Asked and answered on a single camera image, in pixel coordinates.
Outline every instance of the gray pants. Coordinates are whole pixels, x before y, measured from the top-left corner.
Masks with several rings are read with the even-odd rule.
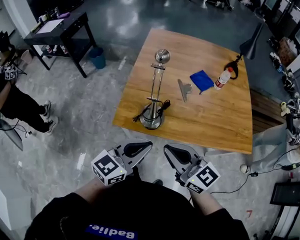
[[[288,160],[287,154],[287,133],[286,124],[269,128],[263,132],[253,135],[253,149],[260,145],[273,145],[276,148],[265,156],[261,154],[262,159],[251,164],[251,172],[265,173],[273,169],[279,169],[280,166],[288,166],[292,163]]]

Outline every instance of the shelf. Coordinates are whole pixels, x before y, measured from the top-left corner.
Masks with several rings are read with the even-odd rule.
[[[72,38],[70,40],[69,49],[74,54],[74,59],[79,62],[81,59],[85,56],[89,48],[91,47],[91,43],[89,39],[78,39],[78,38]],[[42,56],[50,56],[50,57],[64,57],[69,58],[69,53],[65,54],[60,45],[58,45],[56,52],[52,51],[51,53],[48,53],[46,49],[42,50]]]

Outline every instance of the gray floor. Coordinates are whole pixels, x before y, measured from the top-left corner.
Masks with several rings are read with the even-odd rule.
[[[121,70],[119,68],[119,61],[107,61],[106,68],[96,71],[87,61],[84,70],[88,78],[84,79],[67,58],[58,58],[51,71],[45,70],[35,58],[26,68],[28,75],[18,80],[17,86],[38,103],[50,99],[53,114],[60,118],[51,136],[34,132],[35,135],[24,138],[20,132],[23,152],[4,133],[0,134],[0,157],[31,193],[32,217],[53,198],[62,197],[92,179],[90,162],[101,150],[131,137],[153,142],[151,152],[139,167],[141,178],[148,182],[162,179],[166,187],[190,197],[189,192],[175,182],[174,170],[163,154],[164,145],[172,141],[137,132],[126,134],[112,125],[132,65],[125,63]],[[27,124],[21,124],[32,130]],[[193,147],[203,155],[202,147]],[[80,156],[84,156],[83,163],[79,163]],[[246,176],[239,172],[239,166],[247,159],[248,156],[239,153],[207,157],[222,175],[211,190],[230,192],[241,186]],[[215,197],[234,218],[243,221],[250,236],[262,234],[272,227],[277,216],[279,207],[270,205],[269,201],[274,183],[284,177],[282,171],[261,174],[249,178],[240,191],[215,194]],[[22,239],[25,230],[22,228],[14,233]]]
[[[174,181],[174,170],[163,154],[163,146],[172,141],[137,132],[127,134],[112,125],[133,62],[151,27],[188,34],[238,51],[239,44],[253,32],[257,20],[240,4],[233,12],[222,12],[213,7],[203,10],[186,0],[87,0],[80,10],[88,12],[95,39],[104,44],[107,58],[111,59],[107,67],[95,70],[84,59],[81,64],[86,63],[84,70],[88,74],[84,79],[67,58],[58,58],[50,71],[35,58],[25,69],[28,75],[22,75],[17,86],[40,104],[51,100],[53,114],[60,118],[59,125],[51,136],[35,132],[24,138],[21,132],[23,152],[0,134],[0,157],[31,193],[32,217],[54,197],[62,197],[92,179],[91,160],[101,150],[110,149],[129,137],[153,142],[151,152],[140,165],[141,178],[148,182],[162,179],[166,187],[189,198],[189,192]],[[275,80],[278,74],[269,63],[269,48],[265,44],[269,36],[265,27],[255,60],[247,62],[248,76],[251,86],[264,87],[280,99],[284,93]],[[125,56],[126,62],[120,67]],[[202,147],[193,147],[203,155]],[[79,163],[80,157],[84,157],[83,163]],[[221,174],[212,191],[233,191],[245,182],[246,176],[239,172],[239,166],[248,156],[236,153],[206,159]],[[262,235],[273,226],[279,210],[278,206],[269,204],[274,183],[285,177],[282,171],[261,174],[249,178],[240,191],[215,194],[215,197],[234,218],[243,221],[250,237],[254,233]],[[25,230],[14,233],[22,239]]]

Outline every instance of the black pants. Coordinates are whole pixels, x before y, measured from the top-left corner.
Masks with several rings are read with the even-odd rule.
[[[49,130],[49,124],[44,122],[40,115],[46,112],[44,106],[40,106],[29,95],[12,86],[10,93],[0,110],[9,119],[20,119],[38,132],[45,133]]]

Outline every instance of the sneaker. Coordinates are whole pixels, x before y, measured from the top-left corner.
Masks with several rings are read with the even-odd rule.
[[[59,118],[58,117],[54,117],[53,120],[49,120],[48,124],[49,124],[49,130],[46,132],[48,135],[51,135],[52,132],[54,131],[54,129],[56,128],[56,125],[59,123]]]
[[[153,184],[160,185],[160,186],[163,186],[163,185],[164,185],[164,183],[163,183],[163,181],[162,181],[161,179],[156,179],[156,180],[153,182]]]
[[[240,165],[240,171],[241,171],[243,174],[250,174],[250,173],[251,173],[251,168],[250,168],[249,165],[241,164],[241,165]]]
[[[46,101],[43,106],[45,108],[45,112],[43,114],[43,117],[45,119],[49,119],[49,117],[50,117],[50,108],[51,108],[51,101],[50,100]]]

